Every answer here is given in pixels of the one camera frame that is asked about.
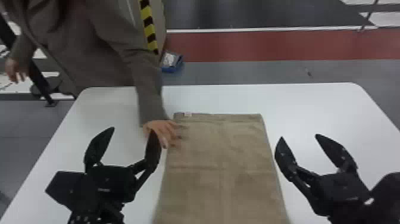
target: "blue object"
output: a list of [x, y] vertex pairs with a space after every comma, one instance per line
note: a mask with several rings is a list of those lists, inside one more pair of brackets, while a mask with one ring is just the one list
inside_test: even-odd
[[181, 68], [182, 64], [182, 55], [166, 51], [161, 59], [161, 70], [165, 73], [174, 73]]

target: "coat sleeve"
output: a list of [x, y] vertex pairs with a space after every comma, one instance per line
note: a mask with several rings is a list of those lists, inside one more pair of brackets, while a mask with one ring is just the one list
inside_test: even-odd
[[28, 67], [37, 46], [22, 33], [14, 42], [10, 52], [10, 58], [18, 61], [21, 67]]
[[86, 0], [96, 34], [118, 52], [136, 85], [141, 124], [168, 119], [161, 97], [161, 69], [157, 57], [143, 45], [142, 34], [119, 12], [115, 0]]

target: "beige towel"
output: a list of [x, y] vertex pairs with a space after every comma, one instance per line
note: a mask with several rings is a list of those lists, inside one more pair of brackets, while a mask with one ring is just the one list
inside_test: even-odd
[[286, 213], [261, 115], [177, 113], [156, 224], [281, 224]]

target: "floor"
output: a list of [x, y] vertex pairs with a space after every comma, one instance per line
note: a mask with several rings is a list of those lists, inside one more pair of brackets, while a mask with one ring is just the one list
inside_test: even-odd
[[[165, 85], [354, 82], [400, 127], [400, 29], [393, 29], [400, 26], [400, 0], [380, 0], [364, 33], [353, 26], [364, 22], [373, 0], [164, 2], [174, 30], [165, 48], [185, 57], [181, 70], [163, 74]], [[205, 30], [255, 27], [272, 29]], [[0, 47], [0, 71], [7, 55]], [[34, 61], [42, 71], [57, 72], [40, 52]], [[1, 78], [0, 87], [7, 85]], [[2, 94], [0, 88], [0, 217], [72, 104], [45, 108], [28, 94]]]

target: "white table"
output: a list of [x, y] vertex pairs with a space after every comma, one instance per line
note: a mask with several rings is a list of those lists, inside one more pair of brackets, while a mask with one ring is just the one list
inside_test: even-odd
[[[371, 188], [389, 172], [399, 171], [400, 134], [381, 109], [352, 83], [295, 85], [168, 86], [168, 114], [261, 113], [274, 151], [284, 136], [298, 163], [324, 174], [334, 172], [314, 139], [316, 133], [343, 144], [356, 159]], [[0, 224], [66, 223], [70, 211], [44, 192], [57, 170], [83, 171], [89, 141], [110, 126], [116, 131], [103, 158], [105, 164], [128, 165], [143, 157], [145, 139], [139, 129], [134, 88], [84, 91], [30, 172]], [[165, 152], [157, 171], [125, 206], [126, 223], [152, 223]], [[328, 223], [314, 215], [301, 193], [279, 172], [286, 210], [292, 223]]]

